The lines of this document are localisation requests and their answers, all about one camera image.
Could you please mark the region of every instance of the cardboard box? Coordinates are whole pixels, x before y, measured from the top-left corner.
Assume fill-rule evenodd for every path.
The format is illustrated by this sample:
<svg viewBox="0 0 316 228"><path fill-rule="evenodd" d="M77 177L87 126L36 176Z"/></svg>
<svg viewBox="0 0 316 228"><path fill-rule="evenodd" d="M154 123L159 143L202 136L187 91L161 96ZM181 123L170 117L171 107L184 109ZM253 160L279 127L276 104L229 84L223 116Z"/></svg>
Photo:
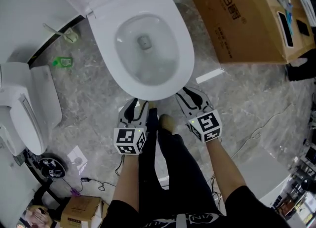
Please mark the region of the cardboard box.
<svg viewBox="0 0 316 228"><path fill-rule="evenodd" d="M221 63L287 64L315 48L314 36L299 0L293 4L293 47L287 46L277 0L193 0ZM300 33L297 21L308 27Z"/></svg>
<svg viewBox="0 0 316 228"><path fill-rule="evenodd" d="M61 215L62 228L98 228L108 209L99 197L72 197Z"/></svg>

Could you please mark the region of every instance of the leg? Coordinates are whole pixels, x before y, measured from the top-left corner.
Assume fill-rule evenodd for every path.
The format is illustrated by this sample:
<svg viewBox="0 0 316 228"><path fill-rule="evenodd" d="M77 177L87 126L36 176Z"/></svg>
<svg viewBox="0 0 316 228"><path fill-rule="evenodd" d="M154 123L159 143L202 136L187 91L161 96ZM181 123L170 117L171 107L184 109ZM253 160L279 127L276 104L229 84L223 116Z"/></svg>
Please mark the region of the leg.
<svg viewBox="0 0 316 228"><path fill-rule="evenodd" d="M160 118L162 129L158 132L158 142L168 167L170 194L178 203L177 212L219 213L212 191L182 137L172 135L172 129L163 126L161 121L165 117Z"/></svg>
<svg viewBox="0 0 316 228"><path fill-rule="evenodd" d="M144 222L165 216L168 199L168 191L161 188L155 171L157 109L150 109L147 128L147 141L139 155L139 213Z"/></svg>

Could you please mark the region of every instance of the toilet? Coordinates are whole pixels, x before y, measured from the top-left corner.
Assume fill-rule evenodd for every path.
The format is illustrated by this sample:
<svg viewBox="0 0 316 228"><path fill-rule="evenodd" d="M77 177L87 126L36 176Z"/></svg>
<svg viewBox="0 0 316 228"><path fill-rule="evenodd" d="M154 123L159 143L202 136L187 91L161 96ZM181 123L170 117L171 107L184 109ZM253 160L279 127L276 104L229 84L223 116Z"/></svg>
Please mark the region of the toilet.
<svg viewBox="0 0 316 228"><path fill-rule="evenodd" d="M0 64L0 137L14 156L41 155L62 114L49 66Z"/></svg>
<svg viewBox="0 0 316 228"><path fill-rule="evenodd" d="M87 17L103 60L133 97L160 100L194 68L188 29L173 0L67 0Z"/></svg>

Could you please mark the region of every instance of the gray marble tile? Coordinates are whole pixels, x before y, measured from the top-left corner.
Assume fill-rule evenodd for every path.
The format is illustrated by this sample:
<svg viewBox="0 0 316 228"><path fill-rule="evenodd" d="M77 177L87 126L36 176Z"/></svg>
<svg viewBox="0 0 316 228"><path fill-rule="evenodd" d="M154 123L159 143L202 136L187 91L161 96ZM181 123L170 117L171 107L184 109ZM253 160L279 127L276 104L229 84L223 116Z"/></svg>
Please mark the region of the gray marble tile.
<svg viewBox="0 0 316 228"><path fill-rule="evenodd" d="M195 49L195 68L188 85L203 90L218 109L224 126L222 145L228 154L232 156L241 148L234 156L238 164L250 158L256 146L262 146L289 168L294 157L299 155L307 134L314 91L312 80L290 83L284 78L283 66L219 64L192 0L181 0L177 7ZM117 85L109 73L88 20L77 24L74 30L80 35L77 43L69 44L59 38L33 66L50 65L63 114L62 122L53 130L47 151L65 160L68 166L65 180L79 190L81 177L116 184L118 178L114 170L119 165L120 155L113 146L113 128L117 123L119 108L131 96ZM70 69L52 67L57 56L73 57L74 66ZM197 77L218 68L223 70L222 74L197 84ZM169 114L175 118L176 133L183 137L188 150L209 180L213 172L206 146L188 131L186 118L175 97L158 101L157 108L159 115ZM255 139L257 133L260 133L260 137ZM77 164L67 157L76 146L87 158L81 173ZM158 146L155 167L159 178L168 176ZM98 186L97 182L84 183L82 194L100 196L110 202L114 188L105 186L106 190L102 192ZM70 195L69 186L62 180L56 180L51 187L59 196Z"/></svg>

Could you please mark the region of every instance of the green bottle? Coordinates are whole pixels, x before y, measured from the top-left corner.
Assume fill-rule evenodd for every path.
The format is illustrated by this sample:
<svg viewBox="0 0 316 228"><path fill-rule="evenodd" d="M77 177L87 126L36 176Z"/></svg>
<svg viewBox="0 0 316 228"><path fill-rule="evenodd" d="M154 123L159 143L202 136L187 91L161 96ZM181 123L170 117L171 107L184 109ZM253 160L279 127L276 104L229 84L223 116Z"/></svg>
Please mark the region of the green bottle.
<svg viewBox="0 0 316 228"><path fill-rule="evenodd" d="M69 57L57 57L53 61L53 66L58 68L71 68L73 66L73 59Z"/></svg>

